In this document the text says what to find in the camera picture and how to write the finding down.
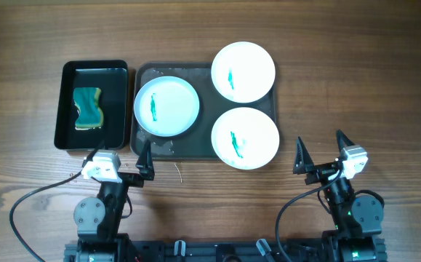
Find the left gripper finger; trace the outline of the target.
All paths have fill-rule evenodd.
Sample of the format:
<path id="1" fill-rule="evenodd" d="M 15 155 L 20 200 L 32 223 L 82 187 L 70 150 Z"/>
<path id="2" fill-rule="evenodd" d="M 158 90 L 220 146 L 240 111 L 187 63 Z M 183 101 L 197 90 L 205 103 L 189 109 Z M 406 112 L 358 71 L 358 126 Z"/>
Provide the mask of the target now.
<path id="1" fill-rule="evenodd" d="M 104 146 L 105 146 L 105 141 L 104 140 L 102 140 L 96 147 L 95 147 L 95 149 L 94 150 L 92 150 L 88 155 L 87 155 L 87 157 L 86 157 L 86 161 L 87 162 L 89 162 L 89 161 L 92 161 L 93 160 L 93 157 L 95 156 L 95 154 L 100 150 L 100 149 L 103 149 L 104 148 Z"/>
<path id="2" fill-rule="evenodd" d="M 151 152 L 151 142 L 147 140 L 143 146 L 143 150 L 138 157 L 135 167 L 139 171 L 139 175 L 144 180 L 154 180 L 155 170 L 153 167 L 153 158 Z"/>

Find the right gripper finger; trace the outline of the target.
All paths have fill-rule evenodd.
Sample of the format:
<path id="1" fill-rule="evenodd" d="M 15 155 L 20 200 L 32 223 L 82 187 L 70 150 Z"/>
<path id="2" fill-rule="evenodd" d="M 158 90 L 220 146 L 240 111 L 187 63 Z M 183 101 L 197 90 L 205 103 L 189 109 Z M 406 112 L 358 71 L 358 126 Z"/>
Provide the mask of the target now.
<path id="1" fill-rule="evenodd" d="M 351 141 L 342 130 L 336 131 L 336 137 L 337 137 L 337 145 L 339 151 L 343 150 L 346 147 L 354 146 L 355 143 Z"/>
<path id="2" fill-rule="evenodd" d="M 313 170 L 314 163 L 305 147 L 301 137 L 296 140 L 296 156 L 294 159 L 293 173 L 305 174 Z"/>

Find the green yellow sponge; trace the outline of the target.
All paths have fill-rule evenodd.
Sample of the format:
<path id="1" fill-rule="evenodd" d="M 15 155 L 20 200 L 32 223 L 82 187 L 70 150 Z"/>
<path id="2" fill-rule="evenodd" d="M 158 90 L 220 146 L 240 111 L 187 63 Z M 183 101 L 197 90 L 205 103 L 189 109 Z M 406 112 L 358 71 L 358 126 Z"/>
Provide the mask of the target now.
<path id="1" fill-rule="evenodd" d="M 77 87 L 73 91 L 73 101 L 78 111 L 75 121 L 77 130 L 101 128 L 104 122 L 103 111 L 99 106 L 102 90 L 98 87 Z"/>

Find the white plate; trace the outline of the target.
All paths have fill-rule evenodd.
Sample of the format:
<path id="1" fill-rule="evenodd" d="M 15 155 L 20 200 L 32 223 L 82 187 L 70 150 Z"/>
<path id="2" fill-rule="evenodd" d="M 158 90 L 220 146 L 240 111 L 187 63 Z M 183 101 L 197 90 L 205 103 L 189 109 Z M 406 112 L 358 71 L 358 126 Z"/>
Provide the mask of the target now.
<path id="1" fill-rule="evenodd" d="M 138 124 L 152 135 L 172 137 L 185 132 L 197 119 L 200 100 L 186 80 L 160 76 L 141 87 L 134 101 Z"/>
<path id="2" fill-rule="evenodd" d="M 211 79 L 224 98 L 235 103 L 251 103 L 271 90 L 276 67 L 273 58 L 260 45 L 238 41 L 216 54 Z"/>
<path id="3" fill-rule="evenodd" d="M 218 158 L 227 165 L 254 170 L 274 158 L 280 135 L 267 114 L 254 108 L 239 107 L 226 111 L 216 120 L 211 143 Z"/>

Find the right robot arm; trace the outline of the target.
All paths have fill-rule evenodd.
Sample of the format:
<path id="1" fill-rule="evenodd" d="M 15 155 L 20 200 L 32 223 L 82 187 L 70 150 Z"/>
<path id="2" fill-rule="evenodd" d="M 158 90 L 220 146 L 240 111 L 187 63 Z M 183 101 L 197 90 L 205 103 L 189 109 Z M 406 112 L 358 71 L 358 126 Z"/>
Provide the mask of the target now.
<path id="1" fill-rule="evenodd" d="M 325 207 L 335 229 L 324 231 L 321 241 L 324 261 L 386 261 L 382 233 L 384 199 L 370 190 L 355 191 L 352 178 L 368 162 L 366 150 L 352 142 L 341 130 L 336 132 L 340 152 L 333 162 L 314 164 L 301 138 L 296 141 L 293 173 L 306 175 L 305 183 L 319 183 L 326 199 Z"/>

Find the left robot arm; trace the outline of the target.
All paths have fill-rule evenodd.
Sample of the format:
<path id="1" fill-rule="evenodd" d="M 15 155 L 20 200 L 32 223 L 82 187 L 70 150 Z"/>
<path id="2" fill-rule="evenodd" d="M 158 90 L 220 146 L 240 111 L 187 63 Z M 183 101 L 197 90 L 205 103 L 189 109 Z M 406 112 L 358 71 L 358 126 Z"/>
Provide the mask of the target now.
<path id="1" fill-rule="evenodd" d="M 128 234 L 119 233 L 124 217 L 124 205 L 131 187 L 142 188 L 153 180 L 155 171 L 151 142 L 147 141 L 137 160 L 138 172 L 121 172 L 116 151 L 104 150 L 101 143 L 84 159 L 81 174 L 100 182 L 96 197 L 81 200 L 75 207 L 73 219 L 77 225 L 78 242 L 65 248 L 65 261 L 141 261 L 140 251 Z"/>

